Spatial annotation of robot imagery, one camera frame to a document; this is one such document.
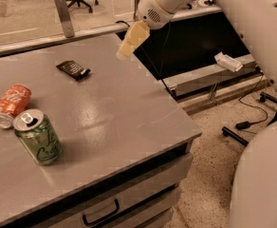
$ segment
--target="soda can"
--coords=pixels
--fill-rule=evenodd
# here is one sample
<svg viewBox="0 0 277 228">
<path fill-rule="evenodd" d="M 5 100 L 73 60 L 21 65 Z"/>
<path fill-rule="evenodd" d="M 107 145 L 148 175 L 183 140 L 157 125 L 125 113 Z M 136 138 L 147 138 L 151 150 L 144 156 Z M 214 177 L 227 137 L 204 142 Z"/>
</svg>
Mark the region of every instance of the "soda can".
<svg viewBox="0 0 277 228">
<path fill-rule="evenodd" d="M 41 110 L 25 110 L 15 118 L 13 126 L 15 135 L 38 164 L 50 164 L 62 153 L 59 138 Z"/>
<path fill-rule="evenodd" d="M 24 85 L 10 86 L 0 99 L 0 127 L 10 128 L 15 117 L 25 110 L 31 91 Z"/>
</svg>

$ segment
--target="green soda can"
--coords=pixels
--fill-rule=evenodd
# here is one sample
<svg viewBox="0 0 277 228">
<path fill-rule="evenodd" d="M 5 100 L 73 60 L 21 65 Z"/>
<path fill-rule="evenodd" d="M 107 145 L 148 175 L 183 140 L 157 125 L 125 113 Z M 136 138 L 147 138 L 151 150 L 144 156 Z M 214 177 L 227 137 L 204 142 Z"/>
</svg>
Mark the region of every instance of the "green soda can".
<svg viewBox="0 0 277 228">
<path fill-rule="evenodd" d="M 38 164 L 50 164 L 62 153 L 59 138 L 42 111 L 23 111 L 14 119 L 13 126 L 15 135 Z"/>
</svg>

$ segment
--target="small black package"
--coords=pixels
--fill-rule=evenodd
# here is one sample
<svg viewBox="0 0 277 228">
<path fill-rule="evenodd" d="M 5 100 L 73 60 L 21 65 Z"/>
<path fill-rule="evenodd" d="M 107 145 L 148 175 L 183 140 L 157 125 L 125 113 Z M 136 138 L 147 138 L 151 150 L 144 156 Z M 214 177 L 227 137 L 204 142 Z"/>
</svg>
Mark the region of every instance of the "small black package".
<svg viewBox="0 0 277 228">
<path fill-rule="evenodd" d="M 81 67 L 74 61 L 65 61 L 56 67 L 65 72 L 67 75 L 71 76 L 76 81 L 81 80 L 91 71 L 89 68 L 85 69 Z"/>
</svg>

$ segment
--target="red soda can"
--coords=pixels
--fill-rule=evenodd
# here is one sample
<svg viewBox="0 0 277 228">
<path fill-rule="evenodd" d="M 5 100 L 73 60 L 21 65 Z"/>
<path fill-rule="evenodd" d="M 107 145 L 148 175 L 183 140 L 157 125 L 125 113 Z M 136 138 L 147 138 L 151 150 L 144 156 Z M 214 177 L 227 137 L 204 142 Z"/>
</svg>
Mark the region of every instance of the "red soda can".
<svg viewBox="0 0 277 228">
<path fill-rule="evenodd" d="M 0 99 L 0 127 L 10 128 L 16 116 L 25 110 L 31 91 L 24 85 L 10 86 Z"/>
</svg>

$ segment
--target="black metal stand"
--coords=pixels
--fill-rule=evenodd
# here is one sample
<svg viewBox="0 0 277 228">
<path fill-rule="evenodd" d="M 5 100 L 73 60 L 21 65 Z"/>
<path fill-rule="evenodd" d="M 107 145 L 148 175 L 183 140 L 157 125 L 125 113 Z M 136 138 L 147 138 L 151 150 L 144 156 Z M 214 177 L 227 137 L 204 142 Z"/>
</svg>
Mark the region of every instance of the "black metal stand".
<svg viewBox="0 0 277 228">
<path fill-rule="evenodd" d="M 277 99 L 274 98 L 273 96 L 268 95 L 265 92 L 261 92 L 260 95 L 261 95 L 260 101 L 262 103 L 264 103 L 266 100 L 270 100 L 271 102 L 274 102 L 277 104 Z M 268 125 L 273 124 L 276 121 L 277 121 L 277 112 L 275 113 L 273 119 L 270 121 L 270 123 Z M 224 126 L 222 128 L 222 131 L 223 131 L 223 135 L 225 137 L 231 136 L 233 139 L 237 140 L 239 143 L 243 144 L 245 147 L 249 144 L 248 141 L 244 140 L 242 137 L 240 137 L 238 134 L 236 134 L 233 131 L 231 131 L 230 129 L 228 129 L 226 126 Z"/>
<path fill-rule="evenodd" d="M 70 8 L 72 5 L 74 5 L 75 3 L 78 4 L 78 7 L 81 6 L 81 3 L 86 5 L 87 7 L 89 7 L 89 12 L 92 13 L 93 10 L 92 10 L 92 7 L 91 5 L 89 5 L 88 3 L 86 3 L 85 1 L 86 0 L 66 0 L 66 1 L 71 1 L 71 3 L 69 3 L 68 7 Z M 95 5 L 98 5 L 99 4 L 99 1 L 98 0 L 93 0 L 94 1 L 94 4 Z"/>
</svg>

